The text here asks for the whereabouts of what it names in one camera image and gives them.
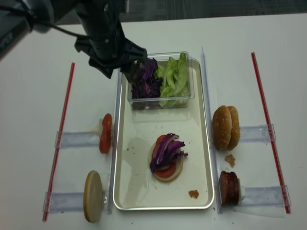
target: clear plastic container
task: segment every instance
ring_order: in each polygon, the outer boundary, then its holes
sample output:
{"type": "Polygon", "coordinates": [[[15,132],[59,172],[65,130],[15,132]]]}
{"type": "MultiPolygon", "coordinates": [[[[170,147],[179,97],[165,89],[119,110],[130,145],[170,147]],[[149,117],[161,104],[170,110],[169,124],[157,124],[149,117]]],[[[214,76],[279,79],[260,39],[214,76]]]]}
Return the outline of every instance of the clear plastic container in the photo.
{"type": "MultiPolygon", "coordinates": [[[[170,57],[175,60],[179,60],[180,53],[163,53],[163,54],[149,54],[148,58],[154,58],[158,64],[166,68],[167,61],[170,57]]],[[[188,82],[187,87],[189,93],[186,96],[179,97],[157,97],[157,98],[132,98],[132,84],[128,85],[128,101],[133,110],[140,109],[165,109],[165,108],[184,108],[188,106],[190,98],[194,97],[194,88],[193,88],[193,71],[191,57],[187,52],[184,52],[187,55],[187,69],[188,69],[188,82]]]]}

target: red straw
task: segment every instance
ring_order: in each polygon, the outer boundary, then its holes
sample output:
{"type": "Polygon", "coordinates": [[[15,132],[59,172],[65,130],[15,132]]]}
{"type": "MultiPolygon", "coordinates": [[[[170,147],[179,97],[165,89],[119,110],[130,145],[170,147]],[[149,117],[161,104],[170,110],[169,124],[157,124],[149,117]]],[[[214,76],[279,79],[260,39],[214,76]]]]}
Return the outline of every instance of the red straw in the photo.
{"type": "MultiPolygon", "coordinates": [[[[69,99],[69,94],[71,92],[71,83],[72,83],[72,77],[73,77],[74,69],[75,69],[75,63],[72,62],[72,64],[71,64],[71,72],[70,72],[69,80],[68,80],[68,84],[67,84],[67,90],[66,90],[64,107],[63,107],[63,111],[62,111],[61,123],[60,123],[60,126],[59,126],[59,138],[58,138],[58,141],[61,140],[61,135],[62,135],[62,132],[63,132],[65,116],[66,116],[66,110],[67,110],[67,105],[68,105],[68,99],[69,99]]],[[[59,155],[59,147],[57,147],[55,149],[55,151],[54,151],[51,175],[50,175],[49,186],[48,186],[48,195],[50,195],[51,192],[52,192],[53,176],[54,176],[54,172],[55,172],[56,166],[57,166],[58,155],[59,155]]],[[[48,210],[48,208],[49,208],[49,201],[50,201],[50,197],[47,198],[47,204],[46,204],[46,209],[45,210],[48,210]]],[[[48,215],[48,211],[45,211],[44,215],[43,215],[43,221],[44,222],[47,220],[47,215],[48,215]]]]}
{"type": "MultiPolygon", "coordinates": [[[[257,83],[258,83],[259,92],[260,92],[260,96],[261,96],[261,101],[262,101],[262,106],[263,106],[263,110],[264,110],[265,119],[266,119],[267,125],[270,125],[271,124],[271,120],[270,120],[270,116],[269,116],[268,107],[267,107],[267,104],[266,104],[266,101],[265,101],[263,87],[262,87],[262,83],[261,83],[261,79],[260,79],[260,74],[259,74],[259,69],[258,69],[258,65],[257,65],[257,61],[256,61],[256,56],[255,56],[254,52],[251,53],[251,58],[253,59],[253,64],[254,64],[254,69],[255,69],[255,73],[256,73],[256,78],[257,78],[257,83]]],[[[272,150],[273,150],[273,154],[274,154],[276,169],[277,169],[278,178],[279,178],[279,184],[282,187],[283,200],[284,200],[284,203],[286,204],[284,207],[286,209],[286,213],[290,214],[291,210],[290,210],[290,206],[288,205],[289,204],[288,197],[286,196],[286,191],[285,191],[285,188],[284,188],[282,168],[281,168],[280,163],[279,163],[279,158],[278,158],[276,144],[275,144],[275,141],[273,141],[273,139],[272,139],[272,133],[271,132],[270,132],[270,137],[271,137],[271,145],[272,145],[272,150]]]]}

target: stainless steel tray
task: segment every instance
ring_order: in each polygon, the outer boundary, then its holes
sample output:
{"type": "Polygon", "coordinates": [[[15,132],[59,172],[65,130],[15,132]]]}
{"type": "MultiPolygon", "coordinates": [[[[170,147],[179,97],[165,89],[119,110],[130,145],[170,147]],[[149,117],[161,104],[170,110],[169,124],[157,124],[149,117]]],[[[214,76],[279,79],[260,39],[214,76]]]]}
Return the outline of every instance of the stainless steel tray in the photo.
{"type": "Polygon", "coordinates": [[[113,200],[121,210],[205,209],[214,200],[201,68],[192,59],[195,97],[187,108],[131,109],[127,99],[128,82],[118,75],[115,116],[115,175],[113,200]],[[151,173],[148,154],[156,139],[176,133],[189,153],[180,176],[170,182],[158,181],[151,173]],[[197,199],[189,196],[198,190],[197,199]]]}

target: purple cabbage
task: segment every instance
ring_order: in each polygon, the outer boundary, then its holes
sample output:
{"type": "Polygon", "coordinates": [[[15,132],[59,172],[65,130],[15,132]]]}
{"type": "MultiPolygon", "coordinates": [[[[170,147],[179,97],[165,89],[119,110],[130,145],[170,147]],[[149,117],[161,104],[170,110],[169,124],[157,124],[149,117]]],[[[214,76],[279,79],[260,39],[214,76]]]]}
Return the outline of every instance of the purple cabbage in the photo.
{"type": "Polygon", "coordinates": [[[176,134],[169,133],[160,143],[156,157],[152,158],[150,162],[150,170],[154,173],[159,168],[167,166],[180,157],[187,156],[187,153],[184,153],[180,150],[181,147],[185,146],[184,142],[174,141],[178,139],[179,136],[176,134]]]}
{"type": "Polygon", "coordinates": [[[160,87],[163,79],[155,78],[154,71],[158,69],[157,61],[153,58],[139,64],[139,81],[132,85],[132,98],[160,97],[160,87]]]}

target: bread crumb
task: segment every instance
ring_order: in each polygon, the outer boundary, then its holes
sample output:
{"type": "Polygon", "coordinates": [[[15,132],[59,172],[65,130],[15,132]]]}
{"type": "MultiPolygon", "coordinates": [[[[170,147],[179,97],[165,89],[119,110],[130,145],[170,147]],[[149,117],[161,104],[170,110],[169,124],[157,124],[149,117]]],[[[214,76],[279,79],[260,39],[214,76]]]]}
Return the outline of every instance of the bread crumb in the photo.
{"type": "Polygon", "coordinates": [[[191,190],[191,191],[189,191],[189,195],[190,195],[191,198],[197,199],[198,196],[199,196],[199,193],[198,193],[197,190],[191,190]]]}
{"type": "Polygon", "coordinates": [[[232,168],[235,165],[235,160],[236,159],[234,158],[234,156],[232,154],[225,157],[225,161],[228,162],[232,168]]]}

